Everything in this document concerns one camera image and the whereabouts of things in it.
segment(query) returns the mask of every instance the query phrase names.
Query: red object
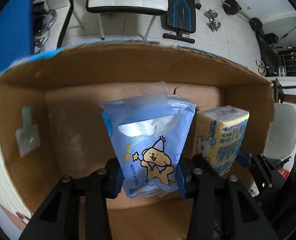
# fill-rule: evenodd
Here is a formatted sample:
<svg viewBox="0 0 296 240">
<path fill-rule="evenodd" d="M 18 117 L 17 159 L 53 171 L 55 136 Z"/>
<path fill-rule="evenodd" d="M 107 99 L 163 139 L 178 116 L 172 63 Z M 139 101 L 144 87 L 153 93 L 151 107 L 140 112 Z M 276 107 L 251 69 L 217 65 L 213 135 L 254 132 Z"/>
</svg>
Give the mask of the red object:
<svg viewBox="0 0 296 240">
<path fill-rule="evenodd" d="M 287 179 L 287 177 L 289 177 L 290 172 L 288 170 L 284 168 L 279 168 L 279 172 L 284 179 Z"/>
</svg>

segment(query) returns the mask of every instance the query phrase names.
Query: blue panel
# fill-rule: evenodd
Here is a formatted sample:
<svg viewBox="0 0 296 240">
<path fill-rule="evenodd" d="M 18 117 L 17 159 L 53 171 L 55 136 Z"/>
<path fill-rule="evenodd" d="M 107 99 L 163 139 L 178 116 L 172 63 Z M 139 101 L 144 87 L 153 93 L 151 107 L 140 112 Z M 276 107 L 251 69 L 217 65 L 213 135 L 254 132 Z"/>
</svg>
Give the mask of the blue panel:
<svg viewBox="0 0 296 240">
<path fill-rule="evenodd" d="M 0 72 L 18 58 L 34 53 L 33 0 L 10 0 L 0 13 Z"/>
</svg>

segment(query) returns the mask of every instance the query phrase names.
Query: yellow package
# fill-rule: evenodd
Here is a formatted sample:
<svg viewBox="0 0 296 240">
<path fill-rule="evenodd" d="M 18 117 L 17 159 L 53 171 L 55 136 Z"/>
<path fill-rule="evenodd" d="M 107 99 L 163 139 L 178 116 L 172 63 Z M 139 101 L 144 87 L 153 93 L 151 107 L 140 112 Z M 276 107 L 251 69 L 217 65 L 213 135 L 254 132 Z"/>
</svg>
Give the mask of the yellow package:
<svg viewBox="0 0 296 240">
<path fill-rule="evenodd" d="M 201 154 L 222 176 L 235 161 L 248 119 L 248 111 L 233 106 L 197 112 L 193 154 Z"/>
</svg>

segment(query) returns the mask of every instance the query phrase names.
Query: yellow star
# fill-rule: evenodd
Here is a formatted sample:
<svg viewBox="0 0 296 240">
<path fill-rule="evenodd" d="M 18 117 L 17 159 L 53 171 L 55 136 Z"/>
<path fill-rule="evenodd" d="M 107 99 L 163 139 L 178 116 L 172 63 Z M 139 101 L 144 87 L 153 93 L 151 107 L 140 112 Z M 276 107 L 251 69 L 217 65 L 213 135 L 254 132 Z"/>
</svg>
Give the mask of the yellow star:
<svg viewBox="0 0 296 240">
<path fill-rule="evenodd" d="M 126 154 L 124 155 L 124 161 L 125 161 L 125 162 L 128 162 L 129 159 L 130 159 L 130 153 L 126 153 Z"/>
<path fill-rule="evenodd" d="M 139 157 L 138 152 L 135 152 L 135 153 L 132 155 L 132 159 L 133 159 L 134 161 L 138 160 L 138 157 Z"/>
</svg>

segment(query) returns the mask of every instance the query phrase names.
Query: blue package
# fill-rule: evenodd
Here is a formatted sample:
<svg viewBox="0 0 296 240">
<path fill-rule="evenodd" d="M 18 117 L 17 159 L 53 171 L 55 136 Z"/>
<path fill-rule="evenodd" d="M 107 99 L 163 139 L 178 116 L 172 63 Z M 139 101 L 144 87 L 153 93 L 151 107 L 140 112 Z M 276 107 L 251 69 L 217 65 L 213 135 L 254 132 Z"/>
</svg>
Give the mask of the blue package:
<svg viewBox="0 0 296 240">
<path fill-rule="evenodd" d="M 195 114 L 190 100 L 165 93 L 101 105 L 129 198 L 177 190 L 176 168 Z"/>
</svg>

